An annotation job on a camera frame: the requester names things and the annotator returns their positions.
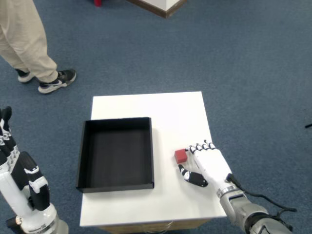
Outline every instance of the black cable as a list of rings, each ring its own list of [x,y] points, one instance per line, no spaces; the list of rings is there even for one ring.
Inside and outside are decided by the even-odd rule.
[[[238,187],[240,190],[244,191],[244,192],[247,193],[248,195],[264,198],[264,199],[266,199],[268,202],[272,203],[273,205],[278,206],[279,208],[281,208],[282,210],[279,211],[279,212],[277,213],[276,217],[280,217],[280,215],[281,215],[283,212],[285,212],[285,211],[297,212],[297,209],[296,209],[296,208],[290,208],[290,207],[283,206],[283,205],[278,204],[277,202],[274,202],[273,200],[269,199],[267,196],[264,196],[264,195],[262,195],[262,194],[254,194],[254,193],[251,193],[251,192],[249,192],[249,191],[243,189],[242,186],[240,185],[240,183],[237,181],[237,179],[234,177],[233,174],[228,174],[226,180],[232,182],[233,184],[235,184],[236,187]]]
[[[289,231],[291,231],[291,232],[293,231],[292,225],[290,225],[288,223],[285,223],[280,217],[277,217],[276,215],[269,215],[269,217],[272,218],[272,219],[275,219],[276,221],[278,221],[278,222],[282,223],[283,225],[285,225],[286,228],[289,229]]]

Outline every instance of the white shoe sole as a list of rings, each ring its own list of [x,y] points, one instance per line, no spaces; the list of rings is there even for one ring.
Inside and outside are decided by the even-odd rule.
[[[76,79],[76,75],[77,75],[77,72],[75,73],[74,77],[70,80],[70,82],[68,83],[63,83],[61,85],[57,85],[57,86],[49,86],[48,88],[41,88],[40,86],[38,87],[38,91],[42,94],[48,94],[48,93],[51,93],[59,88],[62,88],[62,87],[67,87],[68,85],[70,85],[71,83],[73,83]]]
[[[26,77],[20,77],[20,76],[18,76],[18,80],[19,80],[19,82],[21,82],[21,83],[27,83],[27,82],[31,81],[31,79],[34,78],[34,77],[35,77],[35,76],[34,76],[33,74],[29,73],[28,76],[26,76]]]

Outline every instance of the sneaker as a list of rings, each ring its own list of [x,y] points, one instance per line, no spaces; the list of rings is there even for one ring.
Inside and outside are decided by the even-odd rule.
[[[21,83],[27,83],[29,82],[32,78],[34,78],[35,76],[32,75],[30,72],[23,72],[19,69],[15,69],[18,72],[18,80]]]
[[[66,70],[58,72],[58,78],[50,83],[40,82],[38,91],[42,94],[48,94],[53,92],[61,87],[67,87],[76,79],[76,71]]]

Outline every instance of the black box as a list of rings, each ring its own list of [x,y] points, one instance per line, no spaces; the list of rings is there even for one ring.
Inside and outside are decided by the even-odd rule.
[[[83,193],[154,187],[149,117],[85,121],[76,188]]]

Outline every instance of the leg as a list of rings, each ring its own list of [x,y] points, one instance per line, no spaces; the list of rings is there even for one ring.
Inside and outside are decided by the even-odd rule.
[[[33,0],[0,0],[0,25],[8,44],[34,76],[46,83],[58,77]]]
[[[11,67],[23,72],[29,72],[26,65],[20,60],[13,48],[7,42],[0,25],[0,55],[7,61]]]

